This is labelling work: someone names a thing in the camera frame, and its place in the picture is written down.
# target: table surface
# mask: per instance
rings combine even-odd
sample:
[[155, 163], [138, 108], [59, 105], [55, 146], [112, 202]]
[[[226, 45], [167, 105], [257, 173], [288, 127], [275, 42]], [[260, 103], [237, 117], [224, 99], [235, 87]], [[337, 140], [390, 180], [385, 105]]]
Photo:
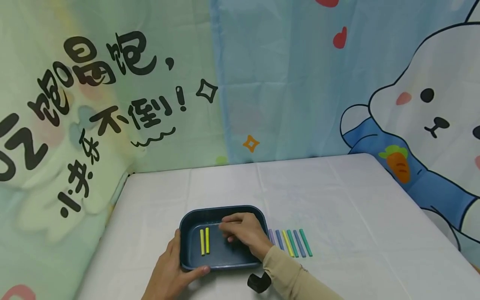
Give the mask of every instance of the table surface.
[[[346, 300], [480, 299], [477, 272], [367, 154], [130, 176], [78, 299], [140, 299], [187, 212], [240, 204], [303, 228], [313, 257], [296, 260]], [[248, 288], [251, 273], [212, 273], [181, 299], [280, 299]]]

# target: black clip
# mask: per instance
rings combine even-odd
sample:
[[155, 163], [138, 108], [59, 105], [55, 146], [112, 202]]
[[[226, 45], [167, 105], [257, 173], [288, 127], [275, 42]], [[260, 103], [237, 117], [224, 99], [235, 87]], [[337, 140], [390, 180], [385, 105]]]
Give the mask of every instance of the black clip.
[[272, 285], [272, 279], [266, 272], [264, 272], [264, 274], [262, 275], [262, 278], [258, 277], [255, 274], [251, 274], [248, 277], [247, 285], [251, 289], [256, 291], [258, 294], [261, 294], [265, 292]]

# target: person's right hand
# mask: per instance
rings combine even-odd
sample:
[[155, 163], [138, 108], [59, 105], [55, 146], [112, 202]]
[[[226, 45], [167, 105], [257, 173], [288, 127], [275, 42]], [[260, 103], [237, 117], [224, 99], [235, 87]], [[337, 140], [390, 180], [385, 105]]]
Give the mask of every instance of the person's right hand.
[[250, 252], [262, 262], [270, 248], [273, 247], [254, 214], [236, 213], [226, 216], [218, 227], [229, 242], [233, 242], [236, 237], [247, 245]]

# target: plastic tray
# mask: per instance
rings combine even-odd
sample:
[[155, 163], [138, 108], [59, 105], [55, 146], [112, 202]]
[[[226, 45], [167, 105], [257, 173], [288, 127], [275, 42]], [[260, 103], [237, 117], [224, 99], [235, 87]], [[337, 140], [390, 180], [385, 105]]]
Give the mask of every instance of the plastic tray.
[[[225, 206], [197, 209], [187, 213], [180, 222], [180, 263], [186, 270], [208, 265], [212, 270], [257, 268], [260, 261], [240, 241], [229, 243], [218, 224], [222, 218], [234, 213], [253, 213], [267, 233], [267, 223], [262, 211], [251, 205]], [[200, 229], [210, 228], [210, 254], [202, 256]]]

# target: person's left hand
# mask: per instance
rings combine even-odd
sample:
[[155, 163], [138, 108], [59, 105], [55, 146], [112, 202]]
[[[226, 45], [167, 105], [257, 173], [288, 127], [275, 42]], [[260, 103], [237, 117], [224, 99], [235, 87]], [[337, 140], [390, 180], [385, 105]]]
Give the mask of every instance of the person's left hand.
[[208, 266], [185, 273], [180, 268], [180, 230], [159, 257], [142, 300], [175, 300], [194, 280], [210, 272]]

